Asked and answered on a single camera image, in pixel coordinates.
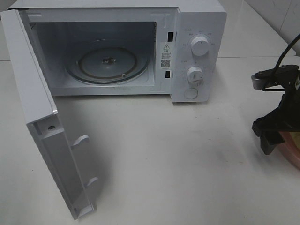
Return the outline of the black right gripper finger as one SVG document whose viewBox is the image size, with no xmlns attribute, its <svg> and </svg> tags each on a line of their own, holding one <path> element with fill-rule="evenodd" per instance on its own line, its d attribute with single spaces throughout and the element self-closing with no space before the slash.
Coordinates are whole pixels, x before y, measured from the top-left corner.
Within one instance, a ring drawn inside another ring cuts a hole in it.
<svg viewBox="0 0 300 225">
<path fill-rule="evenodd" d="M 285 142 L 280 134 L 281 129 L 276 112 L 270 112 L 253 122 L 252 130 L 260 138 L 260 147 L 265 155 L 271 154 L 278 145 Z"/>
</svg>

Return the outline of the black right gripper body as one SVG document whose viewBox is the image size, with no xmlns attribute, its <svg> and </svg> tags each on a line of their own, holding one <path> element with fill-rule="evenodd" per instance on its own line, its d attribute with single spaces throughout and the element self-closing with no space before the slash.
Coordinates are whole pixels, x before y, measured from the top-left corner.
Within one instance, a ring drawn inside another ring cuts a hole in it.
<svg viewBox="0 0 300 225">
<path fill-rule="evenodd" d="M 300 70 L 297 67 L 281 67 L 276 72 L 276 79 L 284 87 L 272 134 L 280 132 L 299 132 L 300 130 Z"/>
</svg>

